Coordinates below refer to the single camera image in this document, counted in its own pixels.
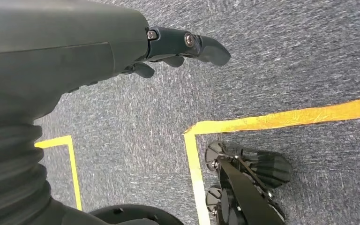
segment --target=black wheel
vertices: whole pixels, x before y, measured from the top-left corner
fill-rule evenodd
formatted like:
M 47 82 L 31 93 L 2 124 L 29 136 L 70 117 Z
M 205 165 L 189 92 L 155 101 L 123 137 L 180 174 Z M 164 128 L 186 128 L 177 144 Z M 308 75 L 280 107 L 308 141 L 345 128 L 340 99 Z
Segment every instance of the black wheel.
M 221 188 L 220 186 L 212 186 L 209 188 L 206 193 L 206 206 L 208 207 L 208 211 L 213 215 L 216 214 L 218 203 L 221 199 Z
M 184 225 L 172 214 L 146 205 L 115 205 L 90 212 L 90 214 L 108 224 L 119 224 L 146 218 L 157 222 L 159 225 Z
M 243 156 L 249 168 L 269 188 L 274 189 L 288 183 L 292 176 L 292 165 L 279 153 L 258 151 L 252 156 Z
M 210 171 L 216 171 L 214 163 L 218 156 L 225 155 L 225 145 L 223 142 L 214 141 L 208 145 L 205 151 L 205 164 Z

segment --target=screw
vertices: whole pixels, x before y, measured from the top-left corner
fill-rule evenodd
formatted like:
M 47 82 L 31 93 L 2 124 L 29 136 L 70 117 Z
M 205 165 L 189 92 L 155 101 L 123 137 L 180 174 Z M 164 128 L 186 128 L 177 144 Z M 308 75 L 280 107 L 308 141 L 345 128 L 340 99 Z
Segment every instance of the screw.
M 155 39 L 157 39 L 157 37 L 158 37 L 158 34 L 157 34 L 155 31 L 149 30 L 149 31 L 147 32 L 147 38 L 148 38 L 148 40 L 155 40 Z
M 193 47 L 194 46 L 194 38 L 192 34 L 186 33 L 184 35 L 184 42 L 186 43 L 187 47 Z

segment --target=metal bolt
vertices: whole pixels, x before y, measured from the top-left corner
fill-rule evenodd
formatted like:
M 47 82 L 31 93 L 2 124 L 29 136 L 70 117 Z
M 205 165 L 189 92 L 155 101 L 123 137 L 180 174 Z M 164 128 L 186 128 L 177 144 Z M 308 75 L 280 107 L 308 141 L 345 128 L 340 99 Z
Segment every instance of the metal bolt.
M 187 47 L 193 47 L 194 46 L 194 38 L 192 34 L 186 33 L 184 35 L 184 42 L 186 43 Z
M 158 37 L 158 34 L 157 34 L 155 31 L 149 30 L 149 31 L 147 32 L 147 38 L 148 38 L 148 40 L 155 40 L 155 39 L 157 39 L 157 37 Z
M 215 169 L 216 169 L 216 168 L 217 168 L 217 166 L 218 166 L 218 162 L 215 160 L 215 161 L 213 161 L 213 162 L 212 162 L 212 164 L 211 164 L 211 165 L 212 165 L 212 167 L 213 167 L 213 168 L 215 168 Z

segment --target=yellow tape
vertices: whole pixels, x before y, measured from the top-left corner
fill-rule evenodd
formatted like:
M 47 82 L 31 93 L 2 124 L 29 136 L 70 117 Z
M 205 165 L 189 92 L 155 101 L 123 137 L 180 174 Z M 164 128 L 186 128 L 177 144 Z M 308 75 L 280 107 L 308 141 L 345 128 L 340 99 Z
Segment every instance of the yellow tape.
M 185 134 L 188 164 L 190 167 L 191 181 L 193 184 L 196 211 L 198 213 L 199 224 L 210 225 L 209 212 L 205 203 L 205 188 L 203 186 L 202 171 L 199 165 L 198 150 L 195 135 Z
M 75 152 L 74 152 L 74 146 L 72 144 L 72 137 L 70 135 L 68 135 L 68 136 L 64 136 L 64 137 L 58 137 L 58 138 L 54 138 L 51 140 L 46 140 L 46 141 L 35 143 L 35 147 L 42 148 L 42 149 L 56 147 L 56 146 L 60 146 L 60 145 L 68 146 L 69 160 L 71 163 L 72 182 L 74 184 L 76 208 L 78 210 L 82 210 L 81 192 L 79 191 L 78 174 L 76 172 Z
M 236 120 L 202 121 L 196 123 L 185 132 L 184 140 L 199 224 L 210 225 L 210 218 L 205 204 L 205 188 L 203 186 L 201 166 L 199 163 L 195 139 L 196 135 L 283 128 L 288 126 L 358 118 L 360 118 L 360 100 L 340 105 L 292 110 Z
M 360 118 L 360 100 L 340 105 L 292 110 L 236 120 L 202 121 L 192 126 L 186 133 L 202 135 L 263 130 L 358 118 Z

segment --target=black robotic arm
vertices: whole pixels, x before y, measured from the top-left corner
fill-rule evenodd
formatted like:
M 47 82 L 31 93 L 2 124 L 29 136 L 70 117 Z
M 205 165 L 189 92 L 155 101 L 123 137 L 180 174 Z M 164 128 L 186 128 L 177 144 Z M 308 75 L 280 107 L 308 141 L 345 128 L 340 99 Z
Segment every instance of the black robotic arm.
M 154 70 L 145 61 L 177 67 L 183 57 L 221 66 L 230 54 L 209 37 L 151 28 L 142 14 L 127 8 L 0 0 L 0 225 L 108 224 L 52 199 L 46 169 L 38 164 L 43 151 L 34 147 L 42 129 L 33 122 L 66 92 L 119 74 L 151 77 Z M 157 224 L 148 217 L 130 220 L 121 224 Z

